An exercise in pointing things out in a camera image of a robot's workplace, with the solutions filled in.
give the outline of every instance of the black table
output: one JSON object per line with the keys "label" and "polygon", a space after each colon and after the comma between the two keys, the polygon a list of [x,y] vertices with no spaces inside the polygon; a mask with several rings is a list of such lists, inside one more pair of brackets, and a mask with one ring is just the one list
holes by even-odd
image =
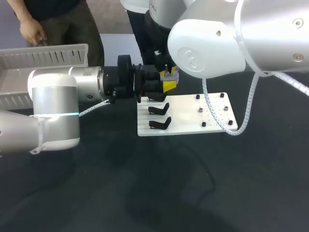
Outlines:
{"label": "black table", "polygon": [[[239,125],[252,76],[208,81],[229,94]],[[201,92],[201,80],[182,73],[172,94]],[[308,104],[279,79],[261,79],[237,137],[138,137],[135,100],[98,109],[81,118],[76,148],[0,158],[0,231],[307,232]]]}

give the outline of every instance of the white cable sleeve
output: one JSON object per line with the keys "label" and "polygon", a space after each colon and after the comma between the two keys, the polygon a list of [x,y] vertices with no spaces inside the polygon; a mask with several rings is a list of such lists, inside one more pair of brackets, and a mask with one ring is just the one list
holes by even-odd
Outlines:
{"label": "white cable sleeve", "polygon": [[98,108],[100,108],[100,107],[102,107],[102,106],[109,105],[109,104],[110,104],[110,103],[109,103],[109,100],[105,100],[105,101],[103,101],[103,102],[100,102],[99,104],[96,104],[96,105],[90,107],[89,109],[86,109],[85,111],[82,111],[82,112],[79,114],[79,117],[84,116],[85,114],[88,114],[89,112],[91,112],[91,111],[93,111],[93,110],[95,110],[95,109],[98,109]]}
{"label": "white cable sleeve", "polygon": [[36,149],[30,151],[31,154],[33,155],[38,155],[40,154],[40,152],[43,149],[43,141],[44,141],[44,122],[45,119],[42,117],[37,117],[34,115],[31,115],[30,117],[36,117],[38,119],[38,123],[39,123],[39,145]]}
{"label": "white cable sleeve", "polygon": [[260,70],[260,68],[256,65],[255,61],[251,57],[246,44],[244,42],[243,36],[242,36],[242,29],[241,29],[241,12],[242,12],[242,6],[243,6],[244,0],[238,0],[237,7],[235,10],[234,15],[234,29],[235,29],[235,35],[236,35],[236,41],[238,43],[239,49],[241,50],[243,56],[245,57],[247,63],[252,68],[252,70],[259,74],[261,77],[267,77],[271,76],[271,74],[264,73]]}
{"label": "white cable sleeve", "polygon": [[213,107],[211,105],[209,96],[208,96],[208,92],[207,92],[207,84],[206,84],[206,79],[203,79],[203,90],[204,90],[204,95],[205,95],[205,99],[206,99],[206,103],[207,106],[209,108],[209,111],[211,113],[211,115],[213,116],[214,120],[218,123],[218,125],[228,134],[230,135],[240,135],[241,133],[243,133],[248,125],[249,122],[249,118],[250,118],[250,112],[251,112],[251,106],[252,106],[252,101],[253,101],[253,96],[255,93],[255,88],[257,85],[257,82],[259,80],[259,75],[255,74],[251,83],[251,88],[250,88],[250,92],[249,92],[249,97],[248,97],[248,102],[247,102],[247,108],[246,108],[246,113],[245,113],[245,118],[244,121],[240,127],[240,129],[238,131],[232,131],[229,130],[222,122],[221,120],[218,118],[217,114],[215,113],[215,111],[213,110]]}
{"label": "white cable sleeve", "polygon": [[309,87],[303,85],[299,81],[296,81],[288,74],[285,74],[283,72],[271,72],[271,74],[309,96]]}

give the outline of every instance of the bolt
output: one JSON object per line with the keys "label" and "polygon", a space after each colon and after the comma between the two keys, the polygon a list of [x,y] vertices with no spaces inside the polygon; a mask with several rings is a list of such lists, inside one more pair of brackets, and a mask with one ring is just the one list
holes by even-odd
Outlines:
{"label": "bolt", "polygon": [[297,18],[293,21],[293,25],[296,29],[300,29],[304,25],[304,20],[301,18]]}
{"label": "bolt", "polygon": [[295,60],[296,62],[302,62],[302,61],[304,60],[303,55],[300,54],[300,53],[294,54],[293,58],[294,58],[294,60]]}

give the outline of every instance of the white cover cap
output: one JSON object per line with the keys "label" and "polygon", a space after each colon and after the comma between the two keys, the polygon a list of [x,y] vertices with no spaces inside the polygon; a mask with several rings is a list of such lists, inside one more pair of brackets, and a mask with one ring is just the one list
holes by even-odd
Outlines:
{"label": "white cover cap", "polygon": [[213,78],[242,72],[246,61],[224,23],[182,20],[169,35],[169,53],[181,70],[197,78]]}

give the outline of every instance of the black clip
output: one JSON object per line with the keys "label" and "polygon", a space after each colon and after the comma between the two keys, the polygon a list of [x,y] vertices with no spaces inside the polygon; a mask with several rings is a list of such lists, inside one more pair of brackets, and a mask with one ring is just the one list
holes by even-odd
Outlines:
{"label": "black clip", "polygon": [[149,121],[149,126],[151,129],[160,129],[160,130],[166,130],[170,123],[172,122],[172,117],[168,117],[165,121],[165,123],[160,123],[156,121]]}
{"label": "black clip", "polygon": [[169,109],[169,103],[166,103],[163,109],[159,109],[156,107],[148,107],[149,114],[153,113],[155,115],[165,115]]}
{"label": "black clip", "polygon": [[154,100],[156,102],[164,102],[167,95],[168,95],[167,92],[165,92],[164,94],[148,93],[147,97],[149,98],[149,101]]}

